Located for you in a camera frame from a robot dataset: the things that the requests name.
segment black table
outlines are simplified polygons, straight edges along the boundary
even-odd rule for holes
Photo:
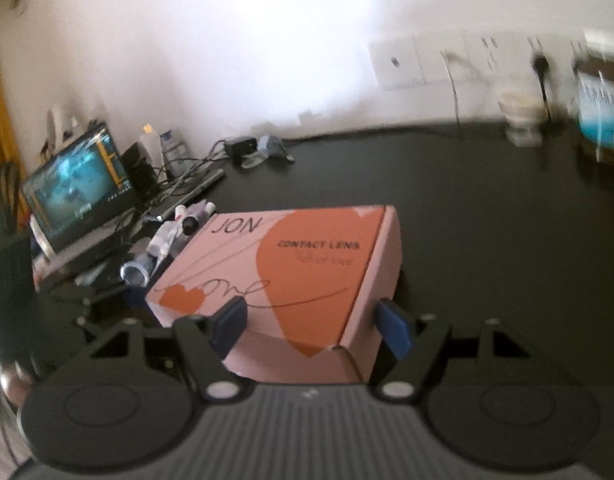
[[[393,204],[402,307],[465,330],[500,318],[583,383],[614,385],[614,168],[580,152],[574,127],[539,149],[468,124],[289,151],[293,165],[227,166],[207,198],[220,212]]]

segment box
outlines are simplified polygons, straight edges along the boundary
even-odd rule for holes
[[[393,206],[219,214],[147,295],[163,326],[233,296],[247,329],[225,365],[261,382],[357,383],[380,345],[373,311],[402,264]]]

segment wall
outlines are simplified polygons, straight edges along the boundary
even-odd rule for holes
[[[267,122],[300,135],[451,118],[448,86],[380,91],[366,51],[376,36],[614,30],[614,0],[26,0],[22,15],[9,3],[0,65],[29,168],[54,102],[103,104],[121,148],[149,122],[178,127],[200,154]],[[464,115],[494,114],[494,94],[461,86]]]

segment laptop screen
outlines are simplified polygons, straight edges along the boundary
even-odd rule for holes
[[[137,202],[106,124],[39,168],[24,183],[23,193],[54,251]]]

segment cardboard box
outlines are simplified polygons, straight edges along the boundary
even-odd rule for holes
[[[248,325],[225,360],[277,383],[357,383],[372,373],[373,309],[402,264],[393,206],[219,214],[147,295],[163,326],[211,315],[233,296]]]

